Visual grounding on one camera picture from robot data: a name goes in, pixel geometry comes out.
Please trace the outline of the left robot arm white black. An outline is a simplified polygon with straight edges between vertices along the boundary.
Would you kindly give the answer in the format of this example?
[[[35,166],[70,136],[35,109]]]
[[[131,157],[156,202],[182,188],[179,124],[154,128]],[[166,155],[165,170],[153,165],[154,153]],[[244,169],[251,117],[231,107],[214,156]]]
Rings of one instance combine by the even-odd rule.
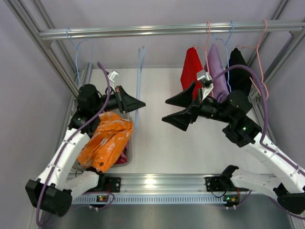
[[[105,169],[84,163],[85,171],[68,180],[70,169],[85,145],[93,138],[101,115],[112,110],[122,114],[145,107],[146,104],[125,92],[122,86],[107,88],[102,95],[93,84],[85,84],[79,89],[77,110],[68,125],[65,137],[45,170],[36,180],[29,180],[26,192],[37,211],[64,216],[72,201],[88,190],[100,191],[105,186]]]

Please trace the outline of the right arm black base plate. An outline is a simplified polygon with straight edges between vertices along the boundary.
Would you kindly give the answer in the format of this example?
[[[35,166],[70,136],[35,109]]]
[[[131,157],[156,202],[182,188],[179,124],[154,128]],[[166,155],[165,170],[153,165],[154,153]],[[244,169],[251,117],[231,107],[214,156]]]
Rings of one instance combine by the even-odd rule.
[[[249,191],[246,188],[237,188],[228,178],[221,176],[205,177],[206,189],[208,192],[225,192],[225,191]]]

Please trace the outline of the pink camouflage trousers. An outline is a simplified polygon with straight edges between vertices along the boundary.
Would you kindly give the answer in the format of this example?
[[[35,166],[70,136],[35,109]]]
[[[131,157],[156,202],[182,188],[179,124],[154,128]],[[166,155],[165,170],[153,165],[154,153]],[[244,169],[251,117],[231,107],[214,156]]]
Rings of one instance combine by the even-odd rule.
[[[130,153],[130,141],[126,144],[124,149],[122,150],[118,160],[115,162],[113,167],[122,167],[128,165],[131,160],[131,153]]]

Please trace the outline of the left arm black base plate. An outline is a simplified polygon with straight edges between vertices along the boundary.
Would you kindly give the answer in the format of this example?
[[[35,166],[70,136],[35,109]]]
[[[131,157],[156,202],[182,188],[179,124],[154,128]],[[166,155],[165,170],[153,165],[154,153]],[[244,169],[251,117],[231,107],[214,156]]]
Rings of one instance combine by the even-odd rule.
[[[119,193],[121,190],[121,178],[120,177],[102,177],[95,191],[107,191],[112,193]]]

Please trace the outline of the orange white trousers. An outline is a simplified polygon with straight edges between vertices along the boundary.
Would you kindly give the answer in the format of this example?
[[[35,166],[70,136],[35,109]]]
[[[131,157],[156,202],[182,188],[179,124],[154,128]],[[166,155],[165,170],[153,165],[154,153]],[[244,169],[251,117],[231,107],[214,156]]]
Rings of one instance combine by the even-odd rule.
[[[77,160],[83,167],[107,172],[119,159],[133,132],[133,123],[114,112],[99,115],[100,124],[92,138],[79,153]]]

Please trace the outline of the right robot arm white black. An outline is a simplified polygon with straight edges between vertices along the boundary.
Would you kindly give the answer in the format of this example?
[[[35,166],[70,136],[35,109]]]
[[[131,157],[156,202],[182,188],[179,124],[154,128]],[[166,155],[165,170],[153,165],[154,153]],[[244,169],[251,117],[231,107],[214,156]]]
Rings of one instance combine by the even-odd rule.
[[[183,92],[167,99],[166,104],[182,107],[183,110],[162,118],[183,131],[197,117],[205,117],[227,123],[223,133],[233,144],[253,155],[272,176],[256,174],[238,166],[229,165],[216,183],[226,191],[235,188],[249,189],[276,200],[286,211],[300,215],[305,210],[305,171],[286,156],[266,135],[261,127],[247,116],[252,108],[245,93],[235,90],[223,103],[217,102],[204,88],[193,98],[195,83]]]

